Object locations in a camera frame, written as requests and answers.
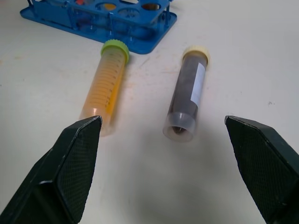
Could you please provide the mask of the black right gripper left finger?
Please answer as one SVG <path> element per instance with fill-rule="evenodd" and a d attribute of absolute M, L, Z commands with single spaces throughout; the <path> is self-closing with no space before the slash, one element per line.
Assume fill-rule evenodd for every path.
<path fill-rule="evenodd" d="M 78 224 L 93 181 L 102 117 L 65 128 L 0 215 L 2 224 Z"/>

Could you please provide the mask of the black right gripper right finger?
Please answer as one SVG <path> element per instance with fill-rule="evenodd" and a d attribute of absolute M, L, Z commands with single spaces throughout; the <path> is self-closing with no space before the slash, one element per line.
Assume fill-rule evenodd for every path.
<path fill-rule="evenodd" d="M 299 155 L 272 127 L 226 116 L 241 177 L 268 224 L 299 222 Z"/>

